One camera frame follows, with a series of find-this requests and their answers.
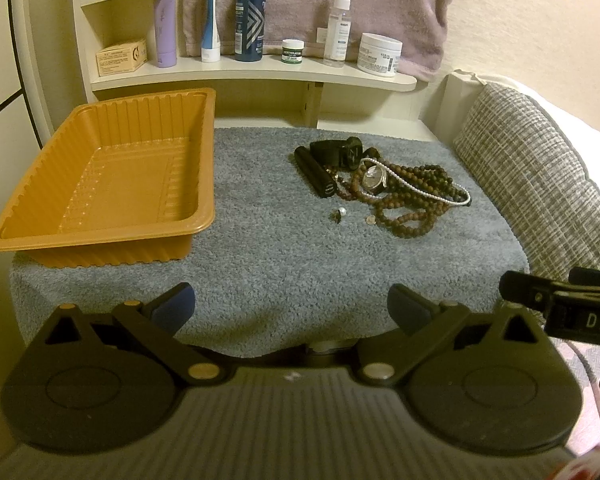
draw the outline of cardboard box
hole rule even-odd
[[[96,61],[101,76],[133,72],[146,61],[146,41],[127,41],[108,46],[96,54]]]

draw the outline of jar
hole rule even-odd
[[[302,40],[282,40],[282,61],[290,64],[302,63]]]
[[[401,52],[401,41],[364,32],[360,39],[358,68],[368,74],[393,77],[398,70]]]

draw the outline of blue and white tube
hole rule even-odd
[[[206,0],[206,24],[202,35],[202,62],[220,61],[220,35],[216,22],[216,0]]]

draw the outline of silver bolt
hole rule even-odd
[[[388,363],[369,363],[362,368],[362,373],[369,379],[385,380],[393,377],[395,370],[394,367]]]
[[[189,375],[194,379],[215,379],[220,374],[220,367],[213,363],[196,363],[189,367]]]

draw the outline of shelf unit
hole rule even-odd
[[[75,35],[84,91],[89,102],[171,89],[209,86],[218,93],[218,126],[308,126],[430,140],[418,121],[421,83],[405,74],[373,76],[353,63],[332,68],[305,57],[300,65],[264,56],[244,63],[223,56],[202,63],[186,56],[182,5],[176,0],[178,62],[155,65],[153,0],[73,0]],[[96,53],[120,42],[145,38],[148,61],[135,72],[100,77]]]

